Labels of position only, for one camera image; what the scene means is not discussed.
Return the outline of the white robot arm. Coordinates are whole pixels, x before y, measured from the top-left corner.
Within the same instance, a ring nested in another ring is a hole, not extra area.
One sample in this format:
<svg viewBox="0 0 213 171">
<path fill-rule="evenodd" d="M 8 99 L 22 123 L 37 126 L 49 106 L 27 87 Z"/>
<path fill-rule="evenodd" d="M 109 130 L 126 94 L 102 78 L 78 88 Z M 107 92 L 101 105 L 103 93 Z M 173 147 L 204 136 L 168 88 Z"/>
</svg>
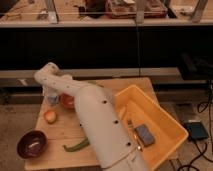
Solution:
<svg viewBox="0 0 213 171">
<path fill-rule="evenodd" d="M 113 96 L 95 84 L 58 76 L 50 62 L 34 74 L 41 85 L 74 97 L 74 107 L 103 171 L 150 171 L 112 104 Z"/>
</svg>

